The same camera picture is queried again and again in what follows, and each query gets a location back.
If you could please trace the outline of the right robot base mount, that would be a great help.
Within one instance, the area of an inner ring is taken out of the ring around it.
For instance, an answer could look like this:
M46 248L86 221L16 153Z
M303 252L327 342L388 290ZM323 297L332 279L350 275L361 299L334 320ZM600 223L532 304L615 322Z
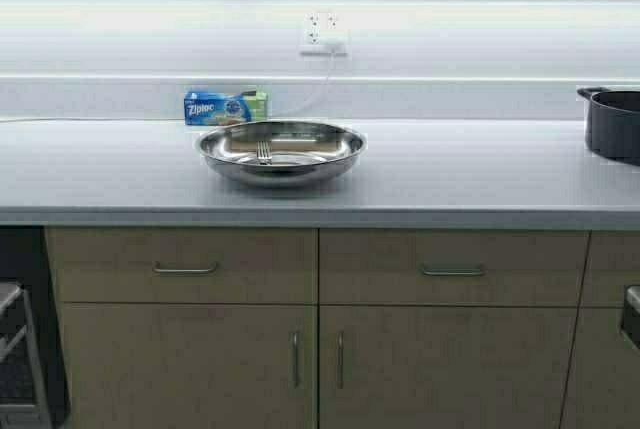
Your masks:
M626 288L620 322L621 333L635 348L640 347L639 290L638 285Z

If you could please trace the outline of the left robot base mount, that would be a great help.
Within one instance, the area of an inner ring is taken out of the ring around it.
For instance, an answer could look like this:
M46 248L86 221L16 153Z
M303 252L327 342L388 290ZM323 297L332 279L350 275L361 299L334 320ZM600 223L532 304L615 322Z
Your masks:
M1 283L1 427L52 428L28 293Z

